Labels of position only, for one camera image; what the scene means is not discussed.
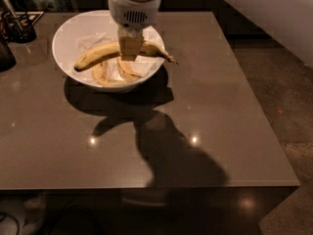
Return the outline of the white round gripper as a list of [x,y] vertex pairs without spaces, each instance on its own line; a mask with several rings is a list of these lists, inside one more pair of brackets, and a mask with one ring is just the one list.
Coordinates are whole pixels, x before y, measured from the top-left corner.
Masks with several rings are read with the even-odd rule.
[[122,61],[135,61],[144,42],[144,28],[155,23],[161,0],[108,0]]

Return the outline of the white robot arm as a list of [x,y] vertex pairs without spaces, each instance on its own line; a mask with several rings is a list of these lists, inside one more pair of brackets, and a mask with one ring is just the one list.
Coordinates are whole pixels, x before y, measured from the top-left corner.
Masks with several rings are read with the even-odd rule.
[[123,61],[134,61],[143,46],[143,30],[156,22],[161,0],[108,0],[117,23],[117,39]]

